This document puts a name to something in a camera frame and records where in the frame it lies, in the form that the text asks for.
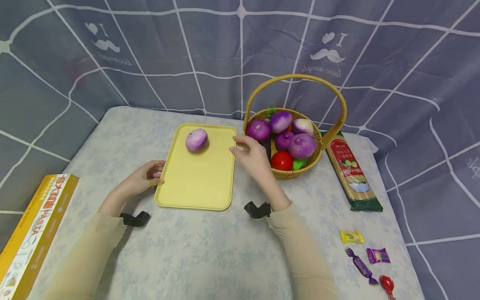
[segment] wicker basket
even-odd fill
[[[300,176],[302,173],[311,169],[318,162],[318,160],[320,159],[320,156],[322,155],[322,152],[327,147],[327,145],[330,144],[333,137],[340,131],[343,124],[345,123],[345,119],[347,118],[347,105],[345,103],[345,99],[343,98],[340,91],[336,87],[334,87],[331,83],[329,83],[327,80],[316,77],[316,76],[312,76],[312,75],[306,75],[306,74],[287,74],[287,75],[278,76],[278,77],[275,77],[275,78],[272,78],[270,80],[265,81],[264,83],[259,85],[252,92],[252,94],[250,95],[250,98],[248,99],[247,109],[246,109],[246,112],[245,112],[245,119],[243,121],[243,135],[244,136],[245,136],[245,130],[246,130],[247,125],[250,121],[255,120],[255,119],[264,120],[264,119],[267,118],[267,111],[268,110],[264,109],[264,110],[256,112],[249,119],[247,119],[247,117],[250,115],[250,106],[252,105],[253,98],[258,94],[258,92],[263,90],[268,85],[270,85],[272,83],[275,83],[277,81],[280,81],[280,80],[290,79],[290,78],[309,79],[309,80],[316,81],[316,82],[319,82],[321,84],[324,84],[324,85],[328,86],[336,94],[338,100],[340,101],[342,111],[340,112],[340,118],[338,119],[338,121],[335,123],[335,125],[332,126],[332,128],[330,128],[328,130],[328,132],[326,133],[325,136],[322,136],[320,134],[320,131],[318,130],[318,127],[315,124],[313,124],[313,137],[314,137],[315,141],[317,142],[317,148],[315,149],[315,152],[312,154],[312,156],[310,156],[310,158],[308,159],[305,167],[301,168],[300,170],[296,170],[296,171],[281,171],[281,170],[277,170],[277,169],[272,168],[273,175],[278,180],[292,179],[292,178],[295,178],[297,176]],[[289,113],[292,114],[292,119],[293,120],[295,120],[295,119],[308,119],[309,120],[309,118],[307,118],[305,115],[303,115],[303,114],[301,114],[297,111],[291,110],[291,109],[277,108],[276,110],[277,111],[288,111]],[[272,147],[272,155],[278,152],[276,147],[275,147],[274,139],[272,139],[272,141],[271,141],[271,147]]]

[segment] black clip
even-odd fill
[[[254,219],[261,219],[264,216],[270,217],[272,209],[267,202],[257,207],[252,201],[248,202],[243,209]]]
[[[143,227],[150,220],[150,215],[147,212],[141,212],[137,216],[120,214],[120,217],[123,218],[124,225],[131,227]]]

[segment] onion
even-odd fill
[[[290,131],[285,130],[275,138],[275,146],[278,151],[287,151],[290,142],[295,135]]]
[[[313,125],[312,121],[307,119],[296,119],[292,123],[292,132],[294,134],[308,133],[313,136]]]
[[[262,143],[270,136],[270,128],[265,120],[252,120],[248,123],[245,134]]]
[[[317,148],[317,142],[308,133],[300,133],[293,137],[288,146],[288,151],[296,159],[310,157]]]
[[[208,141],[207,132],[201,128],[195,129],[187,135],[185,146],[188,151],[196,152],[201,150]]]
[[[292,123],[292,115],[288,111],[274,113],[270,118],[270,128],[274,133],[280,133]]]

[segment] yellow candy wrapper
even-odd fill
[[[340,231],[340,238],[342,243],[360,243],[363,244],[363,236],[360,233],[360,230],[355,230],[352,232],[349,231]]]

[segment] gray fabric backdrop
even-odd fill
[[[261,82],[323,77],[368,136],[426,299],[473,299],[480,271],[480,0],[0,2],[0,246],[46,173],[107,109],[241,119]],[[262,91],[327,129],[334,94]]]

